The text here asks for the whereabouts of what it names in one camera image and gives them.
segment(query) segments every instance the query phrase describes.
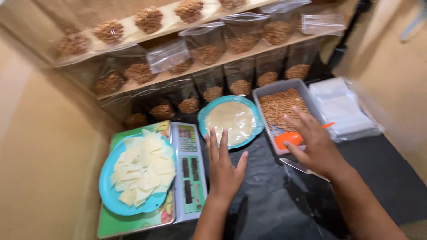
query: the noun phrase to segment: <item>knife blade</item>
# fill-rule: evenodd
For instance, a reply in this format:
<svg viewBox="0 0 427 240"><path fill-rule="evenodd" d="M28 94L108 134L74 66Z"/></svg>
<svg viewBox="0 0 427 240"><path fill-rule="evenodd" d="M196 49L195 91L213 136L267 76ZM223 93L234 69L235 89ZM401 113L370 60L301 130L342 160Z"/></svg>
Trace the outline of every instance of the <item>knife blade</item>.
<svg viewBox="0 0 427 240"><path fill-rule="evenodd" d="M326 177L324 177L324 176L322 176L322 175L320 175L320 174L318 174L318 173L316 173L316 172L308 169L308 167L302 165L301 163L294 162L294 161L289 160L287 158L279 158L279 160L282 161L283 163L286 163L287 165L295 168L295 169L300 170L303 173L313 174L314 176L316 176L316 177L318 177L320 179L323 179L323 180L325 180L327 182L330 182L329 179L327 179Z"/></svg>

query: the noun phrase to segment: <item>blue plate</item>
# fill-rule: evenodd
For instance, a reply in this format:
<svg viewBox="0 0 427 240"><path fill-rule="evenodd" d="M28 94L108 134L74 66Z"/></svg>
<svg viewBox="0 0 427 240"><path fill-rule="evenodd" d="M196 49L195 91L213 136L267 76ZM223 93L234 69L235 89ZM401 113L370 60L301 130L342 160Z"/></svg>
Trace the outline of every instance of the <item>blue plate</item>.
<svg viewBox="0 0 427 240"><path fill-rule="evenodd" d="M255 138L255 136L257 136L258 134L260 134L263 131L264 125L261 122L260 113L258 112L258 108L256 107L256 105L252 101L250 101L249 99L242 97L242 96L229 95L229 96L219 97L219 98L213 100L212 102L210 102L206 107L202 108L199 111L199 114L197 115L197 120L199 121L200 133L202 134L202 136L205 136L206 134L208 134L208 132L206 131L206 125L205 125L206 116L216 106L218 106L219 104L225 103L225 102L243 103L244 105L248 106L252 110L254 117L255 117L255 127L252 130L252 133L249 136L249 138L240 144L228 146L228 149L238 148L238 147L241 147L241 146L244 146L244 145L250 143Z"/></svg>
<svg viewBox="0 0 427 240"><path fill-rule="evenodd" d="M136 135L125 137L123 139L142 136L144 136L143 133L139 133ZM139 205L137 208L134 205L128 207L126 204L119 201L119 196L122 194L122 192L117 192L115 186L111 186L110 176L114 172L114 164L117 162L117 159L119 158L120 154L126 151L123 139L117 143L117 145L114 147L113 151L110 153L107 160L105 161L104 166L102 167L101 174L99 176L98 186L101 200L111 212L122 216L131 216L139 213L148 213L154 211L166 199L166 193L170 185L164 188L164 192L154 193L149 196L145 203ZM172 147L173 149L173 146L170 143L169 139L167 139L165 136L162 136L162 140L164 140L166 145ZM175 151L173 151L173 161L176 165Z"/></svg>

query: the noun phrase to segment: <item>finger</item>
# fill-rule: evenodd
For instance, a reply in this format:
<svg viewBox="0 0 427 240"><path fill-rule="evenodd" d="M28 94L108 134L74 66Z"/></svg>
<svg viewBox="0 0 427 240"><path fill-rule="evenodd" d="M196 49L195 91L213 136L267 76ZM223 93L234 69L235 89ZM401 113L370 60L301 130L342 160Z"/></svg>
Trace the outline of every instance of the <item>finger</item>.
<svg viewBox="0 0 427 240"><path fill-rule="evenodd" d="M303 139L310 138L310 129L307 127L307 125L287 114L283 115L283 118L301 134Z"/></svg>
<svg viewBox="0 0 427 240"><path fill-rule="evenodd" d="M308 126L309 129L315 130L320 124L311 114L303 112L299 107L293 106L292 110L298 115L301 121Z"/></svg>
<svg viewBox="0 0 427 240"><path fill-rule="evenodd" d="M301 164L306 166L310 158L305 152L290 142L285 141L283 142L283 145L286 146L286 148L298 159Z"/></svg>
<svg viewBox="0 0 427 240"><path fill-rule="evenodd" d="M224 128L222 131L221 141L219 142L219 158L228 159L228 129Z"/></svg>
<svg viewBox="0 0 427 240"><path fill-rule="evenodd" d="M245 176L246 166L248 166L248 155L248 151L244 151L236 167L236 172L242 180Z"/></svg>
<svg viewBox="0 0 427 240"><path fill-rule="evenodd" d="M205 135L205 141L206 141L206 150L208 151L208 157L209 157L209 163L212 162L211 158L211 139L209 138L209 135Z"/></svg>
<svg viewBox="0 0 427 240"><path fill-rule="evenodd" d="M214 128L211 128L211 158L212 161L215 161L219 157L218 152L218 141L216 140L216 134Z"/></svg>

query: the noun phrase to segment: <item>black tablecloth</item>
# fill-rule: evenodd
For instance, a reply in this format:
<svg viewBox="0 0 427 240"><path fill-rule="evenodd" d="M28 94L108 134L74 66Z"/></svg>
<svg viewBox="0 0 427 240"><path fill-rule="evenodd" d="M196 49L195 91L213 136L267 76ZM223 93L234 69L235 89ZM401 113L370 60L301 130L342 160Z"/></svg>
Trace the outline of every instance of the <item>black tablecloth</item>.
<svg viewBox="0 0 427 240"><path fill-rule="evenodd" d="M195 122L194 116L179 118ZM201 142L208 176L205 144ZM384 136L337 145L397 224L427 219L427 188ZM233 165L249 151L246 175L230 206L224 239L343 239L348 234L329 183L283 164L263 131L249 145L231 150ZM197 221L125 237L190 239Z"/></svg>

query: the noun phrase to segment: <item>shelf board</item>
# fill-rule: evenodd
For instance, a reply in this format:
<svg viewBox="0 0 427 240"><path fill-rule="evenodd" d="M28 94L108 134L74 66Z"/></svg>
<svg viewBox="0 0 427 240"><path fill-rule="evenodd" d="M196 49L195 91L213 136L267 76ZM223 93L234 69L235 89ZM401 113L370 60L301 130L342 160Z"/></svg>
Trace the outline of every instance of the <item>shelf board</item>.
<svg viewBox="0 0 427 240"><path fill-rule="evenodd" d="M159 82L167 81L167 80L170 80L170 79L173 79L176 77L185 76L185 75L195 73L195 72L198 72L201 70L205 70L205 69L208 69L211 67L219 66L219 65L231 62L231 61L236 61L238 59L242 59L245 57L254 56L254 55L257 55L259 53L274 50L274 49L277 49L280 47L285 47L285 46L292 45L292 44L295 44L298 42L303 42L303 41L310 40L313 38L318 38L318 37L321 37L324 35L329 35L329 34L334 33L336 31L337 30L334 30L331 32L324 32L321 35L310 35L310 36L303 35L299 32L294 32L293 35L289 38L289 40L286 43L284 43L282 45L275 45L275 46L268 45L264 41L260 40L254 48L252 48L250 51L248 51L246 53L233 54L230 51L227 51L222 55L222 57L216 63L207 66L207 65L203 65L201 63L195 62L187 71L185 71L184 73L179 74L179 75L172 75L172 74L168 73L167 71L165 71L165 72L158 74L156 76L156 78L154 78L152 81L147 82L147 83L142 84L142 85L139 85L135 81L133 81L132 79L129 79L129 81L126 82L125 84L123 84L123 86L117 92L115 92L113 94L109 94L109 95L98 96L97 99L101 100L101 99L105 99L108 97L116 96L116 95L121 94L121 93L125 93L128 91L143 88L143 87L146 87L146 86L149 86L152 84L156 84Z"/></svg>
<svg viewBox="0 0 427 240"><path fill-rule="evenodd" d="M152 34L146 34L139 30L134 24L135 16L130 16L119 20L124 26L123 38L124 40L116 45L107 45L102 41L98 40L91 34L91 29L85 30L82 33L90 39L91 45L87 53L78 56L62 56L59 57L53 64L54 67L62 67L70 64L75 64L80 61L84 61L94 56L98 56L118 49L126 48L132 44L138 44L143 41L147 41L153 38L164 36L173 32L178 32L186 28L195 27L200 24L204 24L213 20L220 19L224 16L236 14L239 12L245 12L250 9L254 9L269 3L277 2L278 0L247 0L247 4L237 9L225 10L221 7L218 0L203 0L204 5L202 9L203 18L195 23L185 24L175 14L174 9L178 6L180 1L173 2L171 4L159 7L163 13L162 28Z"/></svg>

